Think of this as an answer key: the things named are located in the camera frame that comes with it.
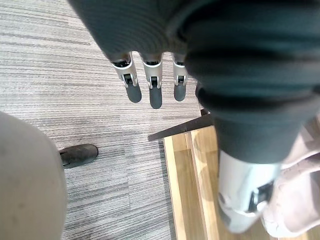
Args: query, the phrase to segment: floor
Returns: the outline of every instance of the floor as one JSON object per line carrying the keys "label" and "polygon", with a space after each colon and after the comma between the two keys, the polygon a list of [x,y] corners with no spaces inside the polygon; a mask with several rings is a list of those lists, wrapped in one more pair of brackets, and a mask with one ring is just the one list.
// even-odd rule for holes
{"label": "floor", "polygon": [[161,141],[149,134],[200,116],[196,82],[174,99],[164,55],[161,109],[131,103],[111,64],[65,0],[0,0],[0,111],[27,121],[61,149],[93,143],[98,159],[65,170],[63,240],[170,240],[176,234]]}

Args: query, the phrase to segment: black rubber cap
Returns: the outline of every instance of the black rubber cap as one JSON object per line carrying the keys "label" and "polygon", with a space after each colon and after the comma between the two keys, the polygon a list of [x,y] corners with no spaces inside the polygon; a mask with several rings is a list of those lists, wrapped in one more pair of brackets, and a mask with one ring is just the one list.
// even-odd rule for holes
{"label": "black rubber cap", "polygon": [[78,167],[95,160],[99,154],[93,144],[80,144],[66,147],[59,151],[64,169]]}
{"label": "black rubber cap", "polygon": [[177,85],[174,85],[174,99],[178,102],[181,102],[186,97],[186,85],[184,85],[182,82],[178,83]]}
{"label": "black rubber cap", "polygon": [[161,87],[157,88],[154,86],[152,89],[149,88],[150,104],[154,109],[159,109],[162,105],[162,90]]}
{"label": "black rubber cap", "polygon": [[134,86],[132,83],[128,83],[128,87],[126,87],[125,90],[131,102],[133,103],[140,102],[142,95],[141,95],[139,83],[137,83],[136,86]]}

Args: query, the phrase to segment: black shoe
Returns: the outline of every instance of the black shoe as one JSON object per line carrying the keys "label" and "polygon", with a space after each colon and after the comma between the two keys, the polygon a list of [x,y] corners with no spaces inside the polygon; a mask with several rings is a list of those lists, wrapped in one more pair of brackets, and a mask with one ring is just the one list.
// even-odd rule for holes
{"label": "black shoe", "polygon": [[92,162],[98,156],[98,148],[93,144],[66,147],[59,151],[63,168],[70,169]]}

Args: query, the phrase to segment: robotic hand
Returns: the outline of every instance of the robotic hand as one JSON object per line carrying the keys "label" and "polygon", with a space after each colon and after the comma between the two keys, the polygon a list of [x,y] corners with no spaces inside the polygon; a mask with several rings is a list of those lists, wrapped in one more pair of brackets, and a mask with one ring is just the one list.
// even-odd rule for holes
{"label": "robotic hand", "polygon": [[[132,102],[141,92],[131,51],[143,59],[153,108],[162,103],[163,52],[173,53],[175,86],[185,87],[186,70],[198,80],[196,96],[214,117],[220,149],[220,216],[230,231],[247,230],[268,205],[302,124],[319,109],[320,3],[69,2]],[[176,93],[181,101],[183,90]]]}

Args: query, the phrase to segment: striped carpet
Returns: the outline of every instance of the striped carpet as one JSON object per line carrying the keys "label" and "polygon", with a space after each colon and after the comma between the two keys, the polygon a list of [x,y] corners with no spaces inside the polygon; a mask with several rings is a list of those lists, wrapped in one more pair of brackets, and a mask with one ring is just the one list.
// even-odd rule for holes
{"label": "striped carpet", "polygon": [[152,109],[133,58],[139,103],[65,0],[0,0],[0,111],[37,126],[59,149],[99,147],[95,162],[65,170],[64,240],[176,238],[163,143],[147,136],[200,116],[196,82],[176,102],[166,53],[163,104]]}

